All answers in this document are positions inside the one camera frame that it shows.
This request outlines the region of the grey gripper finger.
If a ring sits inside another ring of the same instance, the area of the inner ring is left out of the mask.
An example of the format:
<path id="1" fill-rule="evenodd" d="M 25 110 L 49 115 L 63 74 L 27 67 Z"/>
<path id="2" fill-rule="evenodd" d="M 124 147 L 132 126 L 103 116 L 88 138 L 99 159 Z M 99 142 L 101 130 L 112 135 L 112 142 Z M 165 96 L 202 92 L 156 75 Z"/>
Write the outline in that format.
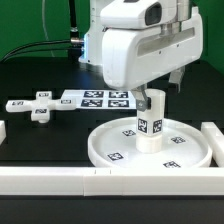
<path id="1" fill-rule="evenodd" d="M 151 108 L 151 98 L 147 96 L 146 89 L 147 85 L 143 84 L 131 91 L 135 98 L 136 109 L 138 111 L 146 111 Z"/>
<path id="2" fill-rule="evenodd" d="M 180 67 L 170 73 L 168 86 L 174 93 L 179 93 L 182 79 L 185 73 L 185 67 Z"/>

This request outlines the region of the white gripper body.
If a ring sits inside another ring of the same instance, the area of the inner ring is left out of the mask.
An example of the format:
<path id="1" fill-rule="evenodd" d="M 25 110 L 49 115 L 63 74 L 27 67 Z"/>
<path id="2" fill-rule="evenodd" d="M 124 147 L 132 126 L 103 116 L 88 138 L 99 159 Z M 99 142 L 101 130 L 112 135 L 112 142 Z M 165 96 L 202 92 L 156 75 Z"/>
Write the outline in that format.
<path id="1" fill-rule="evenodd" d="M 100 13 L 105 83 L 132 90 L 200 58 L 203 25 L 189 0 L 114 0 Z"/>

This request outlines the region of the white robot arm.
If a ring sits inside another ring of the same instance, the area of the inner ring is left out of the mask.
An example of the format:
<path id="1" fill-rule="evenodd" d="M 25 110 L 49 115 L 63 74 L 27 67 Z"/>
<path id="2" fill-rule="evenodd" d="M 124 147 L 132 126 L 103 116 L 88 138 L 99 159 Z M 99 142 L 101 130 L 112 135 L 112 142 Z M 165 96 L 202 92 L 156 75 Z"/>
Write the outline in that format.
<path id="1" fill-rule="evenodd" d="M 131 91 L 137 109 L 152 105 L 147 84 L 184 67 L 203 50 L 203 23 L 190 0 L 90 0 L 90 28 L 80 62 L 115 90 Z"/>

